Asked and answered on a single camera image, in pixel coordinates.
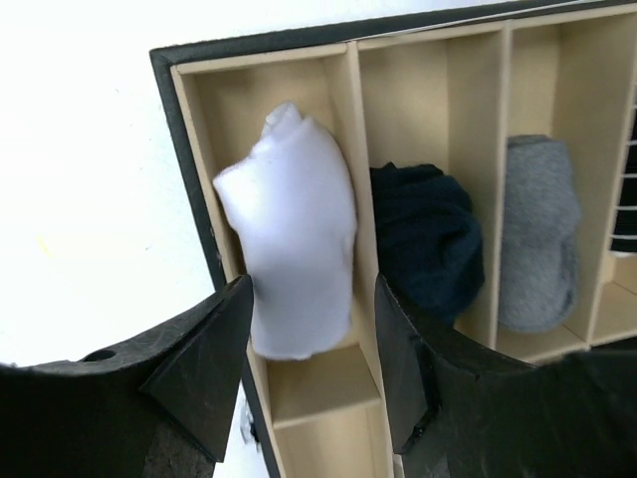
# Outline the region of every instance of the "gray sock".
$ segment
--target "gray sock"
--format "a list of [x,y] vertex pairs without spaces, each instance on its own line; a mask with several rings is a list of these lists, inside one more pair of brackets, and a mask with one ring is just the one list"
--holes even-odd
[[576,301],[580,218],[565,144],[543,135],[509,138],[500,324],[540,333],[568,317]]

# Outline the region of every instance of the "white sock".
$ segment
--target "white sock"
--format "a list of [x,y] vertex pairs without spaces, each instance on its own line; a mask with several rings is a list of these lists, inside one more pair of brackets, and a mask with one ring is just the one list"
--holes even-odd
[[252,343],[268,359],[307,359],[350,327],[356,216],[329,132],[284,103],[261,139],[215,177],[255,289]]

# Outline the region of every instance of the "striped fabric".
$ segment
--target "striped fabric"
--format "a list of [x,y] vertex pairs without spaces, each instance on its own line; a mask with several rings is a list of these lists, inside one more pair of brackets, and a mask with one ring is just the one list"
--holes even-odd
[[623,253],[637,253],[637,115],[633,117],[624,181],[610,247],[615,252]]

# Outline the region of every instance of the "white background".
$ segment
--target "white background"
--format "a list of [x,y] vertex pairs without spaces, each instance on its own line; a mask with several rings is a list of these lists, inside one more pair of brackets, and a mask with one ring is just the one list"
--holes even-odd
[[[150,49],[479,3],[0,3],[0,361],[80,359],[213,292]],[[233,433],[216,476],[263,474]]]

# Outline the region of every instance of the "compartment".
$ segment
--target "compartment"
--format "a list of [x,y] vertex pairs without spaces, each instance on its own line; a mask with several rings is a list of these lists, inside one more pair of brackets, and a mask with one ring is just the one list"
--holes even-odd
[[[371,312],[375,253],[368,255],[370,239],[361,233],[369,223],[373,230],[373,213],[355,49],[338,44],[197,62],[173,67],[172,76],[228,280],[245,273],[245,266],[212,178],[248,154],[267,113],[284,101],[295,102],[338,142],[359,223],[351,333],[308,360],[269,361],[250,347],[248,360],[286,476],[384,476],[391,455]],[[366,436],[371,426],[373,439]]]
[[593,344],[637,336],[637,256],[606,255]]
[[268,374],[275,429],[381,402],[358,345],[309,360],[271,361]]
[[323,420],[277,430],[287,476],[303,478],[391,476],[384,457],[372,450],[382,431],[381,409],[375,406],[335,413]]
[[564,141],[582,209],[577,306],[547,334],[499,330],[497,349],[513,357],[549,359],[585,349],[591,340],[628,140],[635,18],[570,21],[569,14],[513,23],[508,135],[542,133]]
[[482,226],[486,283],[457,321],[487,347],[496,340],[503,215],[503,24],[359,43],[369,163],[432,163],[471,195]]

